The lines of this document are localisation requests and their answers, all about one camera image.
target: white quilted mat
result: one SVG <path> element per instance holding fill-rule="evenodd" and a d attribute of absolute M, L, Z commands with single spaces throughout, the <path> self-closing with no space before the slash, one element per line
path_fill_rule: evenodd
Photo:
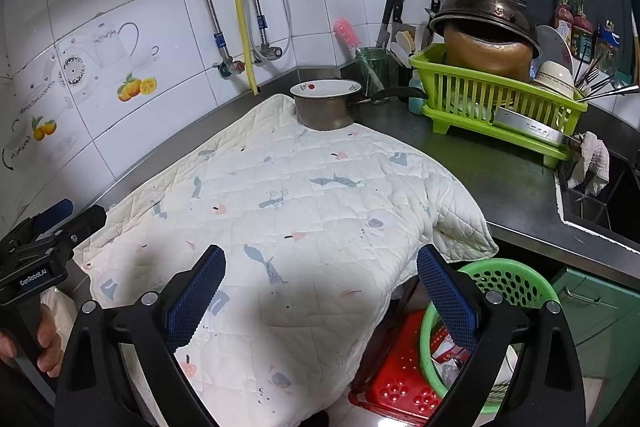
<path fill-rule="evenodd" d="M 427 242 L 454 261 L 497 251 L 439 163 L 358 124 L 305 128 L 276 95 L 111 208 L 76 261 L 113 307 L 219 245 L 225 278 L 175 356 L 221 426 L 297 426 L 351 381 Z"/>

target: cabinet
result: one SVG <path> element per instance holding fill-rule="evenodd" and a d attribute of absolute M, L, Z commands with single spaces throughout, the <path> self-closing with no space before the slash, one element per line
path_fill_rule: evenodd
<path fill-rule="evenodd" d="M 570 268 L 551 282 L 574 337 L 582 375 L 603 380 L 588 423 L 594 427 L 640 365 L 640 295 Z"/>

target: metal bolt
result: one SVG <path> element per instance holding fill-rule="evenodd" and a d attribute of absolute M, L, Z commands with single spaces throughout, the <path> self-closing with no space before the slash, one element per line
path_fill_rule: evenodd
<path fill-rule="evenodd" d="M 490 291 L 487 292 L 484 297 L 491 302 L 491 304 L 500 304 L 502 302 L 502 294 L 500 292 Z"/>
<path fill-rule="evenodd" d="M 549 301 L 548 303 L 546 303 L 546 309 L 554 314 L 560 313 L 560 304 L 558 304 L 556 301 Z"/>
<path fill-rule="evenodd" d="M 95 310 L 95 301 L 87 301 L 82 305 L 82 313 L 91 313 Z"/>
<path fill-rule="evenodd" d="M 145 306 L 151 306 L 151 304 L 155 304 L 157 300 L 158 294 L 156 292 L 147 292 L 140 299 Z"/>

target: green plastic basket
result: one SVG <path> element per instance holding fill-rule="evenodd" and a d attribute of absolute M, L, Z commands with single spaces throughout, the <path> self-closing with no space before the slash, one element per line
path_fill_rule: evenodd
<path fill-rule="evenodd" d="M 460 268 L 470 275 L 483 293 L 498 291 L 511 304 L 527 308 L 540 308 L 545 301 L 559 302 L 558 295 L 542 275 L 526 264 L 511 259 L 492 258 L 475 261 Z M 420 369 L 435 393 L 443 398 L 447 388 L 442 383 L 431 359 L 431 333 L 439 329 L 442 321 L 433 303 L 429 303 L 420 328 Z M 495 414 L 504 398 L 508 385 L 494 385 L 482 414 Z"/>
<path fill-rule="evenodd" d="M 453 124 L 493 136 L 543 154 L 544 165 L 549 168 L 555 168 L 558 160 L 571 159 L 567 147 L 553 147 L 494 127 L 494 111 L 499 106 L 509 107 L 571 136 L 580 114 L 587 110 L 585 102 L 496 74 L 447 66 L 446 50 L 444 44 L 432 44 L 409 58 L 427 93 L 422 112 L 433 120 L 434 132 L 445 134 Z"/>

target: red plastic stool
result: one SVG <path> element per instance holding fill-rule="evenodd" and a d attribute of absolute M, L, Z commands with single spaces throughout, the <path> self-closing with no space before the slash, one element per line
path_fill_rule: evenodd
<path fill-rule="evenodd" d="M 440 404 L 420 371 L 420 327 L 424 310 L 408 315 L 377 375 L 349 401 L 371 412 L 421 427 Z"/>

